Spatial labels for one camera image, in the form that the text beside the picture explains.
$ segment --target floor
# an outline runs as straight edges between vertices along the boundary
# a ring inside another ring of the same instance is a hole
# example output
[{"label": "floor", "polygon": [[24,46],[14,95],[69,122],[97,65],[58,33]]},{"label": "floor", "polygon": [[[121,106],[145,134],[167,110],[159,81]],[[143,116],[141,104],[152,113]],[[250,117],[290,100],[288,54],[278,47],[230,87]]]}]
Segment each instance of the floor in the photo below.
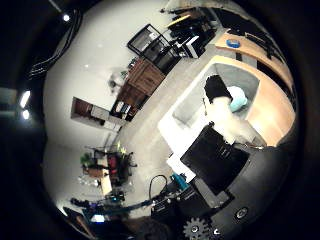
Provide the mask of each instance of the floor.
[{"label": "floor", "polygon": [[[214,40],[206,46],[206,52],[199,59],[182,59],[168,74],[158,89],[138,112],[132,122],[121,129],[116,142],[120,141],[127,152],[134,152],[134,161],[138,164],[130,177],[129,189],[125,204],[132,205],[148,199],[150,180],[163,174],[172,175],[171,168],[166,164],[171,149],[162,138],[157,124],[171,105],[193,81],[209,60],[217,54],[230,53],[218,50]],[[152,193],[157,194],[163,188],[164,181],[157,179],[153,183]],[[131,213],[131,217],[150,215],[149,209],[140,209]]]}]

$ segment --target desk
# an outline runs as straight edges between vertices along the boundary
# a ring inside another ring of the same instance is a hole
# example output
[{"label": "desk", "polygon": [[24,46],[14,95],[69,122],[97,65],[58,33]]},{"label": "desk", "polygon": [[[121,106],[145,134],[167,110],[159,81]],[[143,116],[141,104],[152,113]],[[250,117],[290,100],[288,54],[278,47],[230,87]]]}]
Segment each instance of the desk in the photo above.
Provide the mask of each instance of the desk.
[{"label": "desk", "polygon": [[295,119],[295,112],[285,93],[266,74],[246,63],[215,56],[209,65],[216,63],[241,68],[259,79],[259,86],[246,120],[264,138],[268,146],[276,146],[289,132]]},{"label": "desk", "polygon": [[[226,44],[226,41],[228,39],[238,40],[240,42],[240,47],[239,48],[229,47]],[[278,74],[279,77],[288,86],[288,88],[292,91],[293,79],[287,65],[279,61],[279,59],[275,58],[274,56],[271,56],[271,59],[269,59],[266,55],[266,52],[259,45],[248,40],[244,36],[237,36],[237,35],[233,35],[225,32],[217,40],[217,42],[215,43],[215,46],[219,49],[225,49],[225,50],[230,50],[230,51],[234,51],[241,54],[246,54],[250,57],[253,57],[259,60],[260,62],[264,63],[269,68],[271,68],[276,74]]]},{"label": "desk", "polygon": [[[105,158],[98,159],[98,164],[108,167],[108,160]],[[103,174],[105,174],[105,173],[109,174],[109,171],[106,169],[103,169],[102,172],[103,172]],[[107,175],[103,178],[100,178],[100,182],[101,182],[102,195],[106,196],[107,194],[109,194],[112,191],[112,185],[111,185],[109,175]]]}]

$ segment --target black cable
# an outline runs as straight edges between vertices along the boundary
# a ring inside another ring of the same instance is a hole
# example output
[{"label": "black cable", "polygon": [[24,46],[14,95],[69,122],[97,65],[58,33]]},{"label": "black cable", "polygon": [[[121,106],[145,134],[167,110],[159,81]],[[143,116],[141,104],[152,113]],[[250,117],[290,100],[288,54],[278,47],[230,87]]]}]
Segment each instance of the black cable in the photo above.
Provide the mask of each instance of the black cable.
[{"label": "black cable", "polygon": [[168,190],[168,179],[167,179],[167,177],[166,177],[165,175],[162,175],[162,174],[154,176],[154,177],[151,179],[151,181],[150,181],[150,185],[149,185],[149,200],[151,200],[151,188],[152,188],[152,182],[153,182],[153,180],[154,180],[154,179],[156,179],[157,177],[162,177],[162,178],[164,178],[164,179],[165,179],[165,181],[166,181],[165,188],[166,188],[166,190]]},{"label": "black cable", "polygon": [[38,62],[34,64],[31,68],[29,79],[32,79],[35,76],[39,76],[41,74],[46,73],[59,59],[60,57],[69,49],[71,46],[72,41],[76,37],[77,33],[79,32],[80,26],[83,21],[83,15],[78,10],[73,10],[73,16],[72,16],[72,23],[71,26],[67,32],[66,41],[57,53],[55,53],[50,58]]},{"label": "black cable", "polygon": [[141,208],[141,207],[145,207],[145,206],[149,206],[151,205],[151,201],[150,200],[145,200],[141,203],[137,203],[128,207],[120,207],[119,209],[112,209],[112,210],[103,210],[103,211],[98,211],[96,212],[97,214],[102,214],[102,215],[115,215],[115,214],[121,214],[121,213],[126,213],[126,212],[131,212],[135,209]]}]

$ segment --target light fixture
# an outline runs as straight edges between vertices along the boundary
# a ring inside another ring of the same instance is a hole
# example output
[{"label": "light fixture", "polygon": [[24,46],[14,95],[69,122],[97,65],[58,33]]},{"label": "light fixture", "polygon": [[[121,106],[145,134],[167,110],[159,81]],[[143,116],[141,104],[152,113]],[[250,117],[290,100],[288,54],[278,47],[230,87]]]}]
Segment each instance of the light fixture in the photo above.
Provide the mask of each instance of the light fixture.
[{"label": "light fixture", "polygon": [[29,117],[30,117],[29,111],[28,111],[28,110],[24,110],[24,111],[22,112],[22,117],[23,117],[25,120],[28,120]]},{"label": "light fixture", "polygon": [[63,19],[63,21],[65,21],[65,22],[69,22],[69,21],[70,21],[70,16],[65,13],[65,14],[63,14],[63,16],[62,16],[62,19]]},{"label": "light fixture", "polygon": [[95,214],[92,218],[91,218],[91,222],[96,222],[96,223],[102,223],[105,221],[105,218],[103,215],[98,215]]},{"label": "light fixture", "polygon": [[20,100],[20,106],[21,106],[22,108],[24,108],[24,107],[26,106],[30,95],[31,95],[30,91],[25,91],[25,92],[23,93],[22,98],[21,98],[21,100]]}]

